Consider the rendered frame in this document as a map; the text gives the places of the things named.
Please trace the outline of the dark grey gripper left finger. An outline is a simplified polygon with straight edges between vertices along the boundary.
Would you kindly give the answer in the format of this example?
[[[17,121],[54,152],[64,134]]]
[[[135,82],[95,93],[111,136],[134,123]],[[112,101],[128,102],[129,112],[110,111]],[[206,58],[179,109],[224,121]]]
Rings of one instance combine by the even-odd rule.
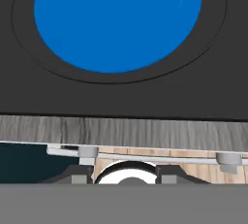
[[[92,184],[94,167],[90,165],[68,166],[60,175],[43,180],[43,183]]]

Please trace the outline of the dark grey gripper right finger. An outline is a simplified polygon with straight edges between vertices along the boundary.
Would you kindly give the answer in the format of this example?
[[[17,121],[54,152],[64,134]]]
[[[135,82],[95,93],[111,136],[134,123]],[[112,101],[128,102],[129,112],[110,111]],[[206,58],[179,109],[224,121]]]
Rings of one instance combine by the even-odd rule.
[[[188,175],[178,165],[159,165],[156,167],[157,184],[199,183],[208,184],[208,181]]]

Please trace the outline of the light wooden drawer front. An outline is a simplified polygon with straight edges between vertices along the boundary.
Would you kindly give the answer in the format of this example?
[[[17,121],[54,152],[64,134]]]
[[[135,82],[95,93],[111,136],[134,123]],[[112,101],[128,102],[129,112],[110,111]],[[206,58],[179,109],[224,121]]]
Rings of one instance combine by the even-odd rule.
[[[215,157],[215,153],[212,151],[127,148],[127,147],[114,147],[114,146],[100,146],[99,152],[128,154],[128,155],[145,155],[145,156],[201,157],[201,158]],[[199,177],[211,183],[248,184],[248,166],[238,167],[236,175],[223,173],[220,170],[219,165],[181,164],[181,167],[187,174]]]

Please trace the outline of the white and black round thing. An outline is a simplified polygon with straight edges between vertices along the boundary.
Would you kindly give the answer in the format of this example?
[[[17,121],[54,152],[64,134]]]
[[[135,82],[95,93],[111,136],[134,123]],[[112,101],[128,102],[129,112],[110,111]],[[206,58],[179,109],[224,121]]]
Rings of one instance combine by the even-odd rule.
[[[156,183],[156,166],[141,161],[117,161],[104,168],[95,184],[146,185]]]

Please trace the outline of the black hob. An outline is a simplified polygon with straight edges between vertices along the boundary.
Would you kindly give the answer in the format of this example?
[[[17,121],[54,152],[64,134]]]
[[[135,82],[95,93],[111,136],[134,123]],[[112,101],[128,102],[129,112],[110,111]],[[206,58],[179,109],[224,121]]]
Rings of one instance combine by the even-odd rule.
[[[175,51],[124,73],[60,59],[34,4],[0,0],[0,114],[248,122],[248,0],[201,0]]]

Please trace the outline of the blue round disc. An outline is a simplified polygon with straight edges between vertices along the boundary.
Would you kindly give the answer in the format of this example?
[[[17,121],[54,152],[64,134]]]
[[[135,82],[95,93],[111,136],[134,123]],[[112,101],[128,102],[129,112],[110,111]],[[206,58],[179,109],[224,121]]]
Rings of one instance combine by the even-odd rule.
[[[80,69],[124,73],[151,65],[193,30],[202,0],[35,0],[45,44]]]

